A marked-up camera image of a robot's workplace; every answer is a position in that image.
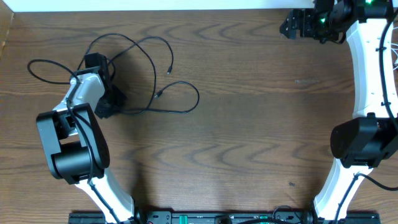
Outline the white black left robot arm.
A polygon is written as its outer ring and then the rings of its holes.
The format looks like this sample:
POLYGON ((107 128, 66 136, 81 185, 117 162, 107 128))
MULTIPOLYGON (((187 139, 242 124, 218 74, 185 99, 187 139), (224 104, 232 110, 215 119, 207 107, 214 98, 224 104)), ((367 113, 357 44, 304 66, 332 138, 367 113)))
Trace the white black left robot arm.
POLYGON ((94 53, 83 60, 85 68, 71 73, 63 100, 36 119, 50 173, 88 194, 105 223, 145 223, 146 215, 109 168, 108 145, 97 122, 117 114, 126 96, 112 84, 108 58, 94 53))

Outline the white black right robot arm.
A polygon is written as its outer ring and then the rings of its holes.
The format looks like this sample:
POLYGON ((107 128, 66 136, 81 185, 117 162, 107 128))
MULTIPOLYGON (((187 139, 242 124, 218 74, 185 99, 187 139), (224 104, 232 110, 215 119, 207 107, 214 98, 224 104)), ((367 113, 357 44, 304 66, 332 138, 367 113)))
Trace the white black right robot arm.
POLYGON ((280 26, 288 39, 347 42, 354 74, 350 121, 333 128, 333 163, 321 191, 302 213, 302 223, 377 223, 379 217, 348 213, 362 181, 397 151, 397 90, 392 66, 392 31, 397 2, 392 0, 315 1, 293 9, 280 26))

